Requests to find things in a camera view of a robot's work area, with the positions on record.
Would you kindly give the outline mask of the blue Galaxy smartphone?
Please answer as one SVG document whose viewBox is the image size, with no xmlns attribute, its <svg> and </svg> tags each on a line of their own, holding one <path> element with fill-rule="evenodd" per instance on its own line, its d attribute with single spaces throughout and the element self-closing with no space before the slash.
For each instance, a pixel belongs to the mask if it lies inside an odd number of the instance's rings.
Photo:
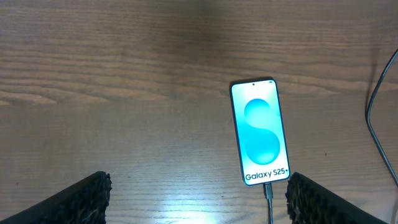
<svg viewBox="0 0 398 224">
<path fill-rule="evenodd" d="M 277 82 L 272 77 L 231 82 L 233 122 L 243 182 L 285 180 L 290 163 Z"/>
</svg>

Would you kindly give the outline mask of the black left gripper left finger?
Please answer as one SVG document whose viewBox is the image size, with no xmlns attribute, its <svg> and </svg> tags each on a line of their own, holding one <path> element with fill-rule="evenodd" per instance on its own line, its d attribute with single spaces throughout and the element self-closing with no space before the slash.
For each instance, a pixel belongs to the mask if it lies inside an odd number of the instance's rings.
<svg viewBox="0 0 398 224">
<path fill-rule="evenodd" d="M 1 223 L 106 223 L 111 177 L 98 171 Z"/>
</svg>

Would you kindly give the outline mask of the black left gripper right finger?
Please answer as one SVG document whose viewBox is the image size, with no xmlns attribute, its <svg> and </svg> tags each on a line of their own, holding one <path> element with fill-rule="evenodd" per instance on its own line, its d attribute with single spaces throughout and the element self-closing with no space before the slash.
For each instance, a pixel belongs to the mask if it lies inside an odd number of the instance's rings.
<svg viewBox="0 0 398 224">
<path fill-rule="evenodd" d="M 298 172 L 288 180 L 285 196 L 292 223 L 387 224 Z"/>
</svg>

